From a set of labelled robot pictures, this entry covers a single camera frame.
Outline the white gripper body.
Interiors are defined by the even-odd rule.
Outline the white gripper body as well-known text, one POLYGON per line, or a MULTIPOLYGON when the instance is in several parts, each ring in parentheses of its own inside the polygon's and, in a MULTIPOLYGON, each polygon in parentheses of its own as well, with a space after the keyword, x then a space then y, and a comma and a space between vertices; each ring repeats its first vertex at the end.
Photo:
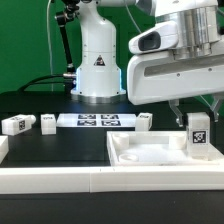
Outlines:
POLYGON ((134 105, 224 92, 224 55, 181 61, 167 53, 133 56, 127 90, 134 105))

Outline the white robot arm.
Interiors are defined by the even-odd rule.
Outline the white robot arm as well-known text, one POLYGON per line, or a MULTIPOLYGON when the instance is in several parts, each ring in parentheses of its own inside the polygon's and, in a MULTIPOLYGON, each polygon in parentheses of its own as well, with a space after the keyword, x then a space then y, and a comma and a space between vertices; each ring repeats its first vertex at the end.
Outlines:
POLYGON ((217 12, 218 0, 82 0, 82 63, 73 98, 111 103, 126 96, 134 105, 167 101, 181 122, 180 99, 212 95, 210 109, 217 113, 224 102, 224 34, 217 12), (129 41, 126 89, 116 64, 116 28, 97 12, 99 6, 124 5, 156 19, 153 28, 129 41))

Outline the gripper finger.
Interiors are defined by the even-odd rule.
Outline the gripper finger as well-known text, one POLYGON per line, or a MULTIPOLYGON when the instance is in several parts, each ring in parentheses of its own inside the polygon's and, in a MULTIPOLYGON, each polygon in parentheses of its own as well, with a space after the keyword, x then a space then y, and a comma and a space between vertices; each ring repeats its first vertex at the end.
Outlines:
POLYGON ((223 94, 213 94, 213 102, 210 106, 210 110, 213 113, 214 121, 217 122, 219 119, 219 109, 224 102, 224 95, 223 94))
POLYGON ((179 100, 178 99, 169 101, 169 107, 174 112, 174 114, 176 115, 176 123, 180 127, 182 127, 183 126, 183 114, 179 110, 178 106, 179 106, 179 100))

